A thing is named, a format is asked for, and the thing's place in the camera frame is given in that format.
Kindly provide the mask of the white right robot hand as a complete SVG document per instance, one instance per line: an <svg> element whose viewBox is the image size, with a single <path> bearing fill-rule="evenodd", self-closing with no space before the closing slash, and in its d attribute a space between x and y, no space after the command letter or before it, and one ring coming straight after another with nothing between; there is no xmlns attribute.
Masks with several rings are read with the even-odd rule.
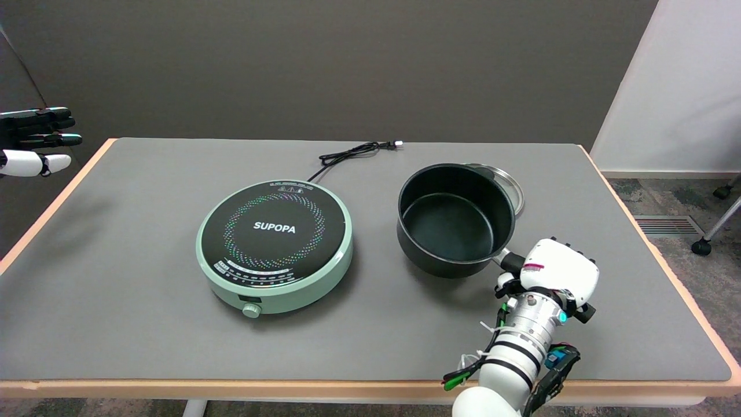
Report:
<svg viewBox="0 0 741 417"><path fill-rule="evenodd" d="M497 278L498 298L513 297L527 291L545 291L569 319L583 324L596 309L588 303L600 278L594 259L561 243L555 237L541 239L526 256L504 248L493 258L503 273Z"/></svg>

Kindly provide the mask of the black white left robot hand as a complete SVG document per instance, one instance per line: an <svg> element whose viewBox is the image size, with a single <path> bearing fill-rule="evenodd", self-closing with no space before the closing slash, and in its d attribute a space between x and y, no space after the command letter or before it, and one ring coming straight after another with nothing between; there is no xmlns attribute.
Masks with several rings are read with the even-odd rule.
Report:
<svg viewBox="0 0 741 417"><path fill-rule="evenodd" d="M66 107L2 112L2 176L48 177L69 167L71 156L37 150L82 144L81 135L63 132L75 124L72 112Z"/></svg>

